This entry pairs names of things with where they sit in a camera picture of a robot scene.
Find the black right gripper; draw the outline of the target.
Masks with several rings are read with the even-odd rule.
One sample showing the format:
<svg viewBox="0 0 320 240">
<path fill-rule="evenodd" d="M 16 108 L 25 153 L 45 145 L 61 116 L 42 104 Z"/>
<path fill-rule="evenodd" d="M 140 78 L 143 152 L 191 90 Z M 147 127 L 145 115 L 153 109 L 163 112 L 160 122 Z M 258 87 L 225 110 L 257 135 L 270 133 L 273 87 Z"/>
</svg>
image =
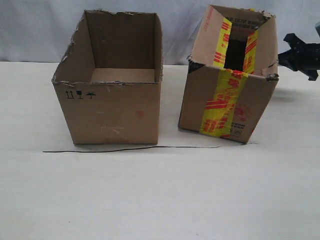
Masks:
<svg viewBox="0 0 320 240">
<path fill-rule="evenodd" d="M 290 49 L 278 54 L 278 64 L 305 74 L 309 81 L 316 81 L 320 69 L 320 44 L 305 43 L 294 33 L 288 33 L 283 40 Z"/>
</svg>

